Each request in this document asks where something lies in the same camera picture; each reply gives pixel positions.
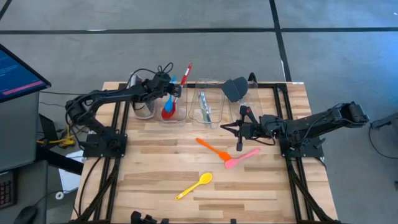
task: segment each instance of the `monitor screen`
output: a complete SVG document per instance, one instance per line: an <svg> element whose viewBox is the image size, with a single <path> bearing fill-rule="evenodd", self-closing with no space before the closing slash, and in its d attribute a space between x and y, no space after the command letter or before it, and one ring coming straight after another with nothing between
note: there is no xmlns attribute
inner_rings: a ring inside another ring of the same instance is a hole
<svg viewBox="0 0 398 224"><path fill-rule="evenodd" d="M0 45L0 102L50 86L46 79Z"/></svg>

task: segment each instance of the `wooden table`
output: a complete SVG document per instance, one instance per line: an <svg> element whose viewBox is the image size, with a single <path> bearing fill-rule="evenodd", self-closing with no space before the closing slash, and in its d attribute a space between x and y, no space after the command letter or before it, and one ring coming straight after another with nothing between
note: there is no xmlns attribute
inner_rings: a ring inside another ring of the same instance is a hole
<svg viewBox="0 0 398 224"><path fill-rule="evenodd" d="M118 82L106 82L104 89L117 89L118 85ZM294 119L310 115L305 86L287 83L287 87ZM188 100L192 99L193 91L193 88L188 89ZM258 93L262 112L276 115L272 89L259 88ZM221 124L232 122L228 103L225 102ZM283 100L281 104L286 118ZM114 104L104 105L98 110L96 118L110 126L113 111ZM133 110L129 110L126 133L128 145L121 160L112 223L129 223L135 210L143 216L152 215L158 221L169 218L171 223L228 223L232 218L237 219L238 223L295 223L286 164L278 143L265 146L244 141L243 151L237 152L237 139L224 129L200 128L193 125L189 117L185 126L166 128L153 120L136 119ZM262 151L234 169L226 170L223 161L214 152L199 145L195 138L204 139L232 157L258 146ZM95 160L85 162L76 207L81 186ZM103 161L100 160L88 179L82 210L97 194ZM310 193L326 214L337 218L325 168L312 158L304 158L303 163ZM179 201L174 200L205 172L213 174L213 180L208 185L197 187ZM306 218L303 198L299 195L302 216ZM105 195L102 218L107 203L108 196Z"/></svg>

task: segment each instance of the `concrete floor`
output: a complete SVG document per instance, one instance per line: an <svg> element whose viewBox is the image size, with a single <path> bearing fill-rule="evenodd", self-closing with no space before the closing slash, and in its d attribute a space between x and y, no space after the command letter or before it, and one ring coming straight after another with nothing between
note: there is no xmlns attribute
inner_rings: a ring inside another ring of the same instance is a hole
<svg viewBox="0 0 398 224"><path fill-rule="evenodd" d="M282 28L397 27L396 0L276 0ZM138 29L176 27L273 27L266 0L13 0L0 30ZM360 103L372 120L398 112L397 32L283 33L292 80L305 82L313 112L337 102ZM101 34L0 35L12 50L52 82L51 91L84 93L106 81L124 81L137 68L171 61L191 80L247 76L283 81L275 34ZM41 94L64 104L68 96ZM64 110L40 105L60 126ZM390 127L373 132L375 145L398 157ZM325 135L324 151L339 219L346 223L396 223L398 160L379 156L368 129L339 129ZM60 188L49 169L49 190ZM70 218L75 195L50 199L48 223Z"/></svg>

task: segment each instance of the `pink spoon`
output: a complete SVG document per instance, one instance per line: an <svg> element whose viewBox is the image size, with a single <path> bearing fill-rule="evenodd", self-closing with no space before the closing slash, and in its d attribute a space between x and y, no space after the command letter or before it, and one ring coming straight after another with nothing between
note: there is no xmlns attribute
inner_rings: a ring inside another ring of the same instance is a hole
<svg viewBox="0 0 398 224"><path fill-rule="evenodd" d="M246 159L246 158L248 158L248 157L251 157L251 156L253 156L254 154L258 153L259 151L260 151L260 148L259 148L259 147L258 147L258 148L255 148L255 149L251 150L250 152L246 153L245 155L243 155L243 156L241 156L241 157L239 157L239 158L237 158L237 159L230 159L230 160L228 160L228 161L225 161L225 162L224 162L224 166L225 166L225 168L227 168L227 169L233 168L236 164L238 164L239 161L241 161L241 160L243 160L243 159Z"/></svg>

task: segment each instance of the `black cable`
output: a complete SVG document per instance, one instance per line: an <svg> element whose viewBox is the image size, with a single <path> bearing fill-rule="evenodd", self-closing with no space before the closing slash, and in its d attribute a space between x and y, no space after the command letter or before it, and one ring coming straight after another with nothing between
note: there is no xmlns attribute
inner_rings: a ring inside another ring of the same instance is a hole
<svg viewBox="0 0 398 224"><path fill-rule="evenodd" d="M70 192L72 192L72 191L74 191L74 190L76 190L76 189L73 189L73 190L56 190L56 191L47 193L47 194L45 194L43 197L41 197L33 206L35 207L39 202L41 202L43 199L45 199L47 196L49 196L49 195L51 195L51 194L58 193L58 192L70 193Z"/></svg>
<svg viewBox="0 0 398 224"><path fill-rule="evenodd" d="M332 108L330 108L329 113L321 116L320 118L316 119L313 123L311 123L311 125L308 127L307 132L305 133L304 137L301 139L300 144L303 143L303 141L305 140L305 138L308 136L311 128L317 123L319 122L321 119L326 118L327 116L329 116L331 114L331 112L333 112L333 109L336 108L338 105L340 105L340 103L336 104L335 106L333 106Z"/></svg>
<svg viewBox="0 0 398 224"><path fill-rule="evenodd" d="M163 69L161 66L158 66L158 71L160 72L160 73L169 73L169 72L171 72L171 70L173 69L173 67L174 67L174 65L173 65L173 63L172 62L169 62L167 65L166 65L166 67ZM154 72L154 71L152 71L152 70L149 70L149 69L147 69L147 68L139 68L139 69L137 69L137 70L135 70L133 73L131 73L131 75L130 75L130 77L129 77L129 80L127 81L127 85L124 87L124 88L122 88L122 89L120 89L120 90L110 90L110 91L108 91L108 93L113 93L113 94L115 94L115 93L117 93L117 92L120 92L120 91L123 91L123 90L125 90L125 89L127 89L127 88L129 88L129 84L131 83L131 78L132 78L132 76L133 75L135 75L137 72L139 72L139 71L147 71L147 72L151 72L151 73L153 73L153 74L157 74L156 72ZM68 93L53 93L53 94L60 94L60 95L78 95L79 97L86 97L86 96L90 96L91 94L95 94L95 93L89 93L89 94L75 94L75 93L71 93L71 94L68 94ZM77 103L79 103L80 101L79 100L76 100L75 102L74 102L74 104L72 104L70 107L69 107L69 109L66 111L66 113L65 113L65 122L66 122L66 124L67 125L69 125L69 127L70 127L70 129L72 130L72 133L73 133L73 135L74 135L74 137L76 138L76 141L78 142L78 146L79 146L79 148L81 149L81 150L84 150L83 148L82 148L82 146L80 145L80 140L79 140L79 138L76 136L76 132L73 130L73 125L70 125L70 123L69 123L69 121L68 121L68 113L70 112L70 110L77 104ZM83 116L85 116L87 113L89 113L90 112L90 109L88 109L85 113L83 113L82 115L81 115L81 117L83 117Z"/></svg>
<svg viewBox="0 0 398 224"><path fill-rule="evenodd" d="M283 123L284 126L285 126L285 138L288 140L288 142L291 142L291 140L287 137L287 122L286 122L286 121L284 121L284 120L267 121L266 124L264 125L264 127L265 127L265 129L266 129L266 131L267 131L268 133L271 133L271 132L268 131L267 125L268 125L268 124L271 124L271 123L277 123L277 124L278 124L278 123Z"/></svg>
<svg viewBox="0 0 398 224"><path fill-rule="evenodd" d="M371 129L372 129L372 125L369 126L369 141L371 142L373 149L382 157L386 157L389 159L398 159L398 157L386 156L386 155L382 154L381 152L379 152L378 149L376 149L376 147L374 146L373 141L372 141Z"/></svg>
<svg viewBox="0 0 398 224"><path fill-rule="evenodd" d="M78 133L80 133L80 132L88 133L88 131L84 131L85 128L87 128L87 126L83 126L83 127L80 128L80 129L78 128L77 131L76 131L76 134L78 134Z"/></svg>
<svg viewBox="0 0 398 224"><path fill-rule="evenodd" d="M45 102L41 102L41 101L39 103L47 105L47 106L59 106L59 107L65 108L64 106L59 105L57 103L45 103Z"/></svg>
<svg viewBox="0 0 398 224"><path fill-rule="evenodd" d="M55 95L71 95L71 96L81 96L85 95L86 93L57 93L51 91L40 91L41 93L48 93L48 94L55 94Z"/></svg>
<svg viewBox="0 0 398 224"><path fill-rule="evenodd" d="M320 163L322 163L322 165L325 167L325 170L327 170L326 168L326 164L321 160L321 158L319 157L314 157L316 160L318 160Z"/></svg>
<svg viewBox="0 0 398 224"><path fill-rule="evenodd" d="M79 217L79 213L77 213L76 207L75 207L75 203L73 203L73 211L75 211L77 217Z"/></svg>
<svg viewBox="0 0 398 224"><path fill-rule="evenodd" d="M79 215L78 215L78 216L81 215L81 201L83 200L83 193L84 193L85 188L86 188L87 180L88 180L88 178L90 177L92 171L94 170L95 165L97 165L97 163L100 161L100 159L101 159L101 157L99 157L99 158L94 162L93 166L92 166L92 167L90 168L90 170L88 171L87 176L86 176L86 179L85 179L85 181L84 181L84 183L83 183L83 187L81 188L80 200L79 200Z"/></svg>
<svg viewBox="0 0 398 224"><path fill-rule="evenodd" d="M271 139L272 139L273 143L267 143L267 142L263 142L263 141L260 141L260 140L257 140L257 139L250 139L250 140L256 141L256 142L261 143L261 144L265 144L267 146L275 146L275 144L276 144L275 139L274 138L271 138Z"/></svg>
<svg viewBox="0 0 398 224"><path fill-rule="evenodd" d="M73 136L74 136L75 139L76 139L76 142L77 142L78 147L79 147L82 151L84 151L85 149L83 149L83 147L81 146L81 144L80 144L80 139L79 139L79 137L77 136L77 133L79 133L79 132L82 131L84 128L86 128L86 126L82 127L82 128L79 129L77 132L74 130L73 126L74 126L74 124L73 124L72 126L70 126L70 130L72 131Z"/></svg>

